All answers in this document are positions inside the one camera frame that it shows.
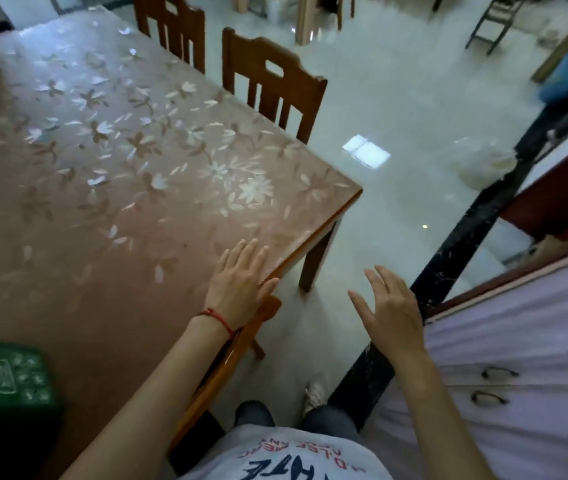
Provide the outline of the person's left hand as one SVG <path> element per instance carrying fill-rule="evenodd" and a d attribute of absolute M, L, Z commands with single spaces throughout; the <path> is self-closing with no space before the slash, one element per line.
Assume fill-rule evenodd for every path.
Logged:
<path fill-rule="evenodd" d="M 241 240 L 232 249 L 228 258 L 229 280 L 215 282 L 215 269 L 210 279 L 205 302 L 200 315 L 207 316 L 218 322 L 228 333 L 243 328 L 253 317 L 262 303 L 256 298 L 260 287 L 267 282 L 264 272 L 270 248 L 260 246 L 260 269 L 258 273 L 241 273 L 239 271 L 239 255 L 243 247 L 250 241 Z"/>

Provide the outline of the person's right hand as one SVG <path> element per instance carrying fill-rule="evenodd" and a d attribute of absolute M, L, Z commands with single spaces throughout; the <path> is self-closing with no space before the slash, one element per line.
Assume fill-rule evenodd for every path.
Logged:
<path fill-rule="evenodd" d="M 371 343 L 397 370 L 426 355 L 423 338 L 423 320 L 417 300 L 408 288 L 408 298 L 376 299 L 374 297 L 374 268 L 365 269 L 374 298 L 376 323 L 366 329 Z"/>

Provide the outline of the person's left forearm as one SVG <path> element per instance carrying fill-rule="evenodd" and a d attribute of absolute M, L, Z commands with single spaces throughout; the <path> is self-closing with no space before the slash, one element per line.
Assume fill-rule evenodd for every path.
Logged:
<path fill-rule="evenodd" d="M 157 368 L 59 480 L 154 480 L 193 393 L 229 338 L 215 317 L 192 318 Z"/>

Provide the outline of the person's right forearm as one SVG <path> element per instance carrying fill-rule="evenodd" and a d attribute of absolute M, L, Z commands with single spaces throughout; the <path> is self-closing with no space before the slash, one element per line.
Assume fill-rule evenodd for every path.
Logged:
<path fill-rule="evenodd" d="M 387 354 L 407 403 L 428 480 L 497 480 L 424 347 Z"/>

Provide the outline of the brown wooden chair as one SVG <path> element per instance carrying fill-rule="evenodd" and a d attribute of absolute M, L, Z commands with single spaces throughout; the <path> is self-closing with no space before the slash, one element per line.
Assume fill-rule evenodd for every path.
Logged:
<path fill-rule="evenodd" d="M 200 386 L 195 391 L 189 407 L 178 422 L 175 434 L 169 445 L 167 455 L 184 439 L 197 421 L 207 412 L 209 405 L 216 398 L 244 354 L 252 349 L 258 360 L 263 360 L 265 352 L 256 340 L 261 325 L 272 319 L 282 305 L 280 298 L 269 295 L 256 311 L 254 317 L 234 337 L 224 344 L 216 359 L 209 367 Z"/>
<path fill-rule="evenodd" d="M 151 36 L 156 22 L 159 43 L 170 53 L 206 73 L 205 12 L 186 0 L 133 0 L 138 30 Z"/>
<path fill-rule="evenodd" d="M 235 94 L 235 76 L 245 77 L 248 84 L 247 104 L 283 130 L 289 112 L 300 112 L 296 138 L 308 144 L 320 110 L 328 81 L 314 76 L 288 48 L 264 37 L 248 39 L 231 27 L 222 32 L 223 88 Z"/>

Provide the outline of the white shoe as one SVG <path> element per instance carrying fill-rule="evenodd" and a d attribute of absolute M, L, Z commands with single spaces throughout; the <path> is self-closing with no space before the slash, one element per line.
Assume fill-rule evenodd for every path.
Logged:
<path fill-rule="evenodd" d="M 325 381 L 322 377 L 311 379 L 305 387 L 302 418 L 311 411 L 327 404 Z"/>

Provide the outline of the blue jeans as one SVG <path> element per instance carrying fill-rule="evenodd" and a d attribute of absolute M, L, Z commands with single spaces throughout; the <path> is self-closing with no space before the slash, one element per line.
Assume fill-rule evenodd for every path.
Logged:
<path fill-rule="evenodd" d="M 277 428 L 270 410 L 261 401 L 244 401 L 236 409 L 232 432 L 248 427 Z M 312 408 L 301 420 L 298 429 L 316 435 L 332 436 L 362 444 L 359 431 L 352 418 L 345 411 L 330 404 Z"/>

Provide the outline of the pale drawer cabinet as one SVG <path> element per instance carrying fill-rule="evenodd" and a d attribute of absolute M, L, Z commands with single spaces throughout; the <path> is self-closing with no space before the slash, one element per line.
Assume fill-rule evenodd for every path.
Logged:
<path fill-rule="evenodd" d="M 497 480 L 568 480 L 568 256 L 436 314 L 423 338 Z M 520 377 L 486 381 L 489 365 Z M 477 407 L 477 389 L 510 403 Z M 363 432 L 394 480 L 428 479 L 395 373 Z"/>

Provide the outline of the white plastic bag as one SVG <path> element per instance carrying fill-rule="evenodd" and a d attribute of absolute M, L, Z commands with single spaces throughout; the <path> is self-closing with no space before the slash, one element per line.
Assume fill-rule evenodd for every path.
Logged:
<path fill-rule="evenodd" d="M 514 149 L 491 139 L 464 137 L 454 143 L 453 165 L 461 182 L 473 191 L 484 191 L 517 166 Z"/>

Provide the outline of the white printed shirt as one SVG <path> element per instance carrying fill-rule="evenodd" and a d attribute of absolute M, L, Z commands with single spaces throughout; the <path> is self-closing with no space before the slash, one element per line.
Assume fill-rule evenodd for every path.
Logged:
<path fill-rule="evenodd" d="M 178 480 L 394 480 L 365 446 L 300 429 L 245 425 Z"/>

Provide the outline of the reddish brown wooden cabinet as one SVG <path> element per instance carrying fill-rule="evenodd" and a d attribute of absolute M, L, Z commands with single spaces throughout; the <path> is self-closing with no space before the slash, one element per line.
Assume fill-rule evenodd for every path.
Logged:
<path fill-rule="evenodd" d="M 500 218 L 541 241 L 568 241 L 568 157 L 512 199 Z"/>

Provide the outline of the light wooden furniture leg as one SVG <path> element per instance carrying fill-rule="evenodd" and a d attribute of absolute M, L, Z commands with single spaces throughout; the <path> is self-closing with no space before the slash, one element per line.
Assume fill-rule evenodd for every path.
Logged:
<path fill-rule="evenodd" d="M 299 47 L 318 41 L 322 0 L 298 0 L 296 8 L 295 44 Z"/>

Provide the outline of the green printed box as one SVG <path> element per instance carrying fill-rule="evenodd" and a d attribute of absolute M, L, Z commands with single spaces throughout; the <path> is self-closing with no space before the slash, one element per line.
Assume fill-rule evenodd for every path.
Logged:
<path fill-rule="evenodd" d="M 0 341 L 0 480 L 34 480 L 58 438 L 64 405 L 44 355 Z"/>

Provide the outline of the dark folding stool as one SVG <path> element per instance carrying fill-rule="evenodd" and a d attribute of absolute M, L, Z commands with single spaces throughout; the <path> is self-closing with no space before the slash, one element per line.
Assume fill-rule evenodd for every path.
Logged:
<path fill-rule="evenodd" d="M 491 0 L 473 29 L 464 49 L 468 49 L 471 42 L 477 39 L 490 44 L 487 50 L 487 56 L 490 56 L 512 27 L 515 17 L 524 2 L 525 0 Z M 496 39 L 489 39 L 478 34 L 484 22 L 494 23 L 501 26 L 501 31 Z"/>

